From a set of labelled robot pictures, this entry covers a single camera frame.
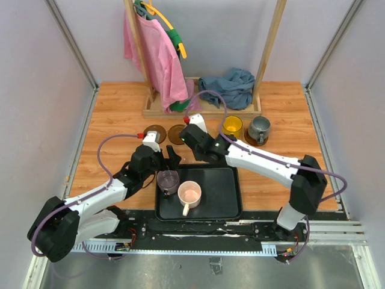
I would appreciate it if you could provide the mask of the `purple glass cup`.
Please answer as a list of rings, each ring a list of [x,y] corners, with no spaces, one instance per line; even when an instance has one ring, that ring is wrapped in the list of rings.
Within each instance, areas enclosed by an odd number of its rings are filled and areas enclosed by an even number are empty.
[[[159,171],[156,177],[158,187],[162,192],[163,198],[168,198],[177,193],[180,186],[179,174],[176,170]]]

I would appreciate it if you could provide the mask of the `brown wooden coaster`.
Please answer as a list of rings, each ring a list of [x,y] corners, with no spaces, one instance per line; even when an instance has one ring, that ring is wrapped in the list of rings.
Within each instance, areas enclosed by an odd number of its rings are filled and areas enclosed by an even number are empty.
[[[159,140],[158,140],[159,144],[163,143],[164,140],[166,139],[167,132],[165,128],[161,125],[150,125],[143,131],[143,133],[147,134],[149,131],[156,131],[159,133]]]
[[[263,146],[268,141],[269,135],[263,131],[252,131],[250,135],[249,130],[246,130],[244,137],[246,142],[252,146]]]
[[[177,124],[172,126],[167,133],[169,141],[174,145],[183,145],[184,142],[180,138],[179,134],[184,129],[185,125]]]

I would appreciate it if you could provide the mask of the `pink ceramic mug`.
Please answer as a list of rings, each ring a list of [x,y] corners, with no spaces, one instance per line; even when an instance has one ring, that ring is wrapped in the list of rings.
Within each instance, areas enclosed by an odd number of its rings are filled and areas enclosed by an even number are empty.
[[[183,182],[177,191],[180,204],[183,206],[182,215],[186,217],[191,209],[196,208],[202,198],[202,189],[194,181]]]

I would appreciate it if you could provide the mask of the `yellow glass cup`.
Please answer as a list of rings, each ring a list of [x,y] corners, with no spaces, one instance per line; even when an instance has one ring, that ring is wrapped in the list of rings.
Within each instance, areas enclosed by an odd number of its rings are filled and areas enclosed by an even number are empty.
[[[239,139],[243,129],[243,122],[238,116],[227,116],[222,125],[222,132],[225,135],[232,135]]]

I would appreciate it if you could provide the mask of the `grey ceramic mug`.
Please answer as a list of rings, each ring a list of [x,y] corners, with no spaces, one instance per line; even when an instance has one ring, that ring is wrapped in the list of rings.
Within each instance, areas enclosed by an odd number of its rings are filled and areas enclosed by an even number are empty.
[[[255,117],[248,126],[249,136],[256,141],[258,145],[263,145],[270,134],[271,123],[263,116]]]

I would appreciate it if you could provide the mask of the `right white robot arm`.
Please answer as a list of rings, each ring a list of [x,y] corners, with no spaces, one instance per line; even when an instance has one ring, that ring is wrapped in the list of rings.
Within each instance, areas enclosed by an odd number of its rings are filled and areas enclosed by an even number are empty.
[[[289,239],[298,222],[316,213],[327,180],[314,157],[279,156],[250,147],[232,135],[219,134],[213,138],[196,124],[184,127],[179,137],[192,150],[197,161],[247,169],[290,189],[289,200],[272,225],[276,239]]]

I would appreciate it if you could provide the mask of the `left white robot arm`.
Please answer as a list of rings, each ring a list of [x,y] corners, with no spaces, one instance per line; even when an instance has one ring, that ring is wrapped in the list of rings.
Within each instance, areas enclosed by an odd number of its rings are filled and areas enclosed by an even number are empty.
[[[101,234],[124,237],[129,223],[118,217],[109,206],[126,200],[144,187],[152,175],[176,169],[181,157],[173,147],[162,151],[140,145],[122,168],[102,185],[76,197],[48,199],[31,225],[27,238],[35,256],[47,257],[55,263],[63,259],[80,242]]]

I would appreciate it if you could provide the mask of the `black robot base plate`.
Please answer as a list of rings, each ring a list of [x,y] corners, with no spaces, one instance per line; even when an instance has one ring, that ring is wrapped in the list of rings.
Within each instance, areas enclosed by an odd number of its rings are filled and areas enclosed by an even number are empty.
[[[143,250],[172,251],[235,251],[262,250],[263,242],[299,243],[307,240],[307,225],[300,222],[294,233],[281,240],[272,231],[271,212],[243,212],[240,218],[231,221],[160,221],[154,210],[121,210],[111,207],[120,223],[112,232],[97,232],[82,237],[116,239],[117,252],[132,238],[134,248]]]

